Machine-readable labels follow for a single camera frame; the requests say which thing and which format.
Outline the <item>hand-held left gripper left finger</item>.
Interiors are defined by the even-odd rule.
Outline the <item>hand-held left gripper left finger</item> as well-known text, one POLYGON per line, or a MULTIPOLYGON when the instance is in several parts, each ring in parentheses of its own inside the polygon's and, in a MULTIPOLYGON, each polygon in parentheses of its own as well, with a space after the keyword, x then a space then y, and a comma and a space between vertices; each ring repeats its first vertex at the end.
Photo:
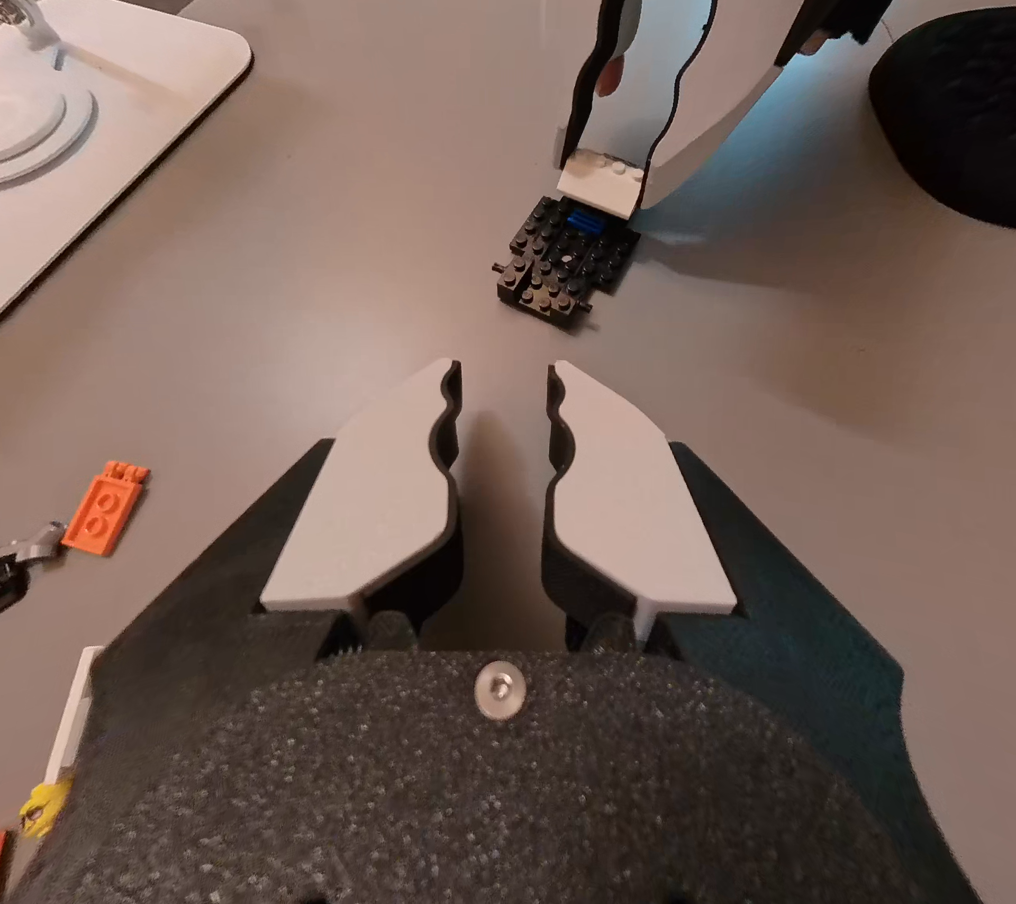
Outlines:
POLYGON ((339 610, 446 547, 458 524, 461 363, 438 358, 334 437, 260 594, 268 612, 339 610))

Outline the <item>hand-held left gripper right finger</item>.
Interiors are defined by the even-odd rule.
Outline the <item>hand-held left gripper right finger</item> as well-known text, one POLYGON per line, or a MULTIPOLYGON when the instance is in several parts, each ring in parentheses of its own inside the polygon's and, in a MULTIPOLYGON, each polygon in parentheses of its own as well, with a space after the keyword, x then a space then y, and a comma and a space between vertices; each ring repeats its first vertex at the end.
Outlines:
POLYGON ((663 430, 575 364, 548 368, 541 584, 584 639, 607 617, 728 618, 738 597, 663 430))

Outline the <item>black lego chassis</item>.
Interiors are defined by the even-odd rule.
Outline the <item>black lego chassis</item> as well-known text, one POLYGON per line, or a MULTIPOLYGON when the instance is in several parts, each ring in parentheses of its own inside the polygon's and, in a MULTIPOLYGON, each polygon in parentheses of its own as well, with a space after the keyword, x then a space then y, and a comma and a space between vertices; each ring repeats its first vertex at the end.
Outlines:
POLYGON ((616 290, 641 239, 611 215, 598 237, 569 229, 570 212, 582 207, 592 209, 568 198, 539 198, 510 241, 507 261, 492 266, 500 301, 563 331, 591 312, 597 293, 616 290))

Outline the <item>pile of lego pieces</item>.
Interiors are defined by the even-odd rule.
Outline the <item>pile of lego pieces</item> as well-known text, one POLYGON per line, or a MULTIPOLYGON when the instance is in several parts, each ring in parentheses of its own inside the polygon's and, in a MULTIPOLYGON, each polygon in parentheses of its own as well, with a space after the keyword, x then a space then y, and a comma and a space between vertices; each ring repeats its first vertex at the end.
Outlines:
MULTIPOLYGON (((149 470, 108 461, 90 482, 68 524, 48 522, 30 538, 2 546, 1 609, 16 605, 28 592, 30 568, 50 562, 62 548, 106 557, 116 548, 149 478, 149 470)), ((71 790, 75 761, 92 709, 93 671, 103 647, 81 651, 44 779, 19 810, 19 836, 42 841, 53 829, 71 790)))

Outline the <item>black round cushion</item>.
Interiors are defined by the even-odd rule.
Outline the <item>black round cushion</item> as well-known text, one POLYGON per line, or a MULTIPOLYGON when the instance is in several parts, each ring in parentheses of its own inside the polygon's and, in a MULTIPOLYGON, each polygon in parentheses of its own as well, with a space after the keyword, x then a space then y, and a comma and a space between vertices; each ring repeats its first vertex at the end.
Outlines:
POLYGON ((1015 227, 1015 8, 978 8, 904 34, 874 65, 870 105, 897 160, 933 199, 1015 227))

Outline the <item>white book stand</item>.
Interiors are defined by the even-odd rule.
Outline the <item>white book stand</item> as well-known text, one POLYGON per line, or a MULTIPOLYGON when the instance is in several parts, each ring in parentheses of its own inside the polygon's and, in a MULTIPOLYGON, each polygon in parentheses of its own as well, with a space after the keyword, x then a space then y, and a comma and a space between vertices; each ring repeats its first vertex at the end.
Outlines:
POLYGON ((121 0, 2 0, 3 313, 252 60, 240 34, 121 0))

